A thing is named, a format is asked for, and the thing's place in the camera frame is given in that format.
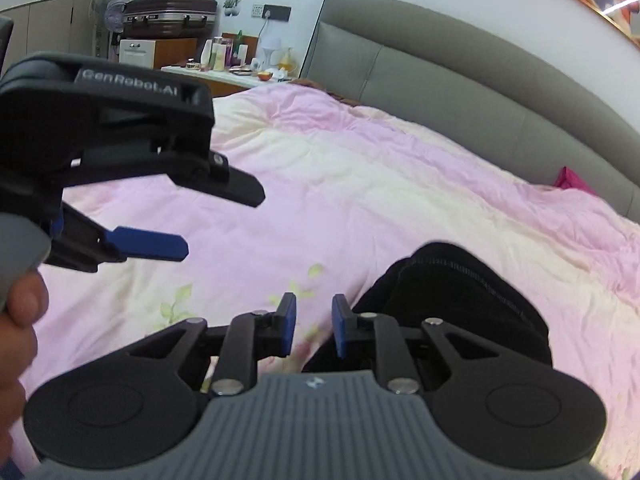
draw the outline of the pink pillow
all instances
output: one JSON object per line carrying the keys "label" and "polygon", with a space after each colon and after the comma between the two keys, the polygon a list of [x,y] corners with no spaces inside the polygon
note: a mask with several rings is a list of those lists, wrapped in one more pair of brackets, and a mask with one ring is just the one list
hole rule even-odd
{"label": "pink pillow", "polygon": [[598,196],[575,171],[566,166],[560,170],[554,187],[559,187],[560,189],[581,189],[593,196]]}

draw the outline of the bed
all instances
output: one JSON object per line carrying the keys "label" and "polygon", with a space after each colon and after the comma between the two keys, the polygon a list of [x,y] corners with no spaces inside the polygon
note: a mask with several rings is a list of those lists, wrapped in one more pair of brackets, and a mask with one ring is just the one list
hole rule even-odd
{"label": "bed", "polygon": [[[351,303],[428,240],[465,246],[550,326],[554,365],[591,385],[608,424],[593,464],[640,468],[640,136],[553,67],[482,30],[395,0],[324,0],[302,77],[216,99],[212,149],[263,183],[257,210],[163,176],[78,187],[65,199],[108,228],[184,236],[181,264],[129,261],[97,275],[44,267],[44,381],[191,316],[226,324],[298,297],[293,372]],[[549,186],[575,170],[601,198]],[[37,464],[21,426],[14,460]]]}

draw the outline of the brown suitcase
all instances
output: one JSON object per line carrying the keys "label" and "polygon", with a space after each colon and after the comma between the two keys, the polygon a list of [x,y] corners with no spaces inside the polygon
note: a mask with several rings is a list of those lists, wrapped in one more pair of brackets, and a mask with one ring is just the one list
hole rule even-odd
{"label": "brown suitcase", "polygon": [[131,0],[124,12],[123,38],[210,37],[216,21],[216,0]]}

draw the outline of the blue gripper pad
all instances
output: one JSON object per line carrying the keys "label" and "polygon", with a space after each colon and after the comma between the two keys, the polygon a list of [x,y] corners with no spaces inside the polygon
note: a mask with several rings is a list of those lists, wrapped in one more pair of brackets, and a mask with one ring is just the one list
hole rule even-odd
{"label": "blue gripper pad", "polygon": [[181,262],[189,254],[187,242],[178,235],[116,227],[107,231],[105,238],[118,248],[122,256],[131,258]]}
{"label": "blue gripper pad", "polygon": [[284,319],[284,334],[282,336],[282,355],[291,354],[293,334],[296,330],[296,295],[287,292],[280,300],[276,315]]}
{"label": "blue gripper pad", "polygon": [[340,359],[347,357],[346,320],[340,305],[340,298],[334,296],[331,303],[331,322],[334,327],[335,349]]}

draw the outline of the wooden cabinet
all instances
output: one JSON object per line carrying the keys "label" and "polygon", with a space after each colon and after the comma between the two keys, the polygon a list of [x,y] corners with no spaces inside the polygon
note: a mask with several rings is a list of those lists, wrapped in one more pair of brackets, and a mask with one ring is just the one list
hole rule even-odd
{"label": "wooden cabinet", "polygon": [[47,0],[30,5],[27,54],[39,50],[69,52],[74,0]]}
{"label": "wooden cabinet", "polygon": [[7,46],[6,54],[4,55],[4,63],[2,64],[2,74],[4,74],[7,68],[27,54],[29,6],[6,10],[5,12],[2,12],[2,15],[14,20],[14,30],[11,33],[9,45]]}
{"label": "wooden cabinet", "polygon": [[73,54],[94,54],[94,22],[89,19],[90,3],[91,0],[74,0],[69,29],[69,52]]}
{"label": "wooden cabinet", "polygon": [[206,83],[209,87],[209,90],[211,90],[211,97],[226,97],[228,95],[237,94],[238,92],[247,90],[244,86],[232,85],[231,83],[223,81],[200,80],[200,82]]}
{"label": "wooden cabinet", "polygon": [[145,68],[162,68],[193,57],[198,40],[120,40],[120,62]]}
{"label": "wooden cabinet", "polygon": [[0,11],[14,21],[2,64],[2,74],[30,52],[54,50],[92,54],[94,24],[89,19],[91,0],[45,0]]}

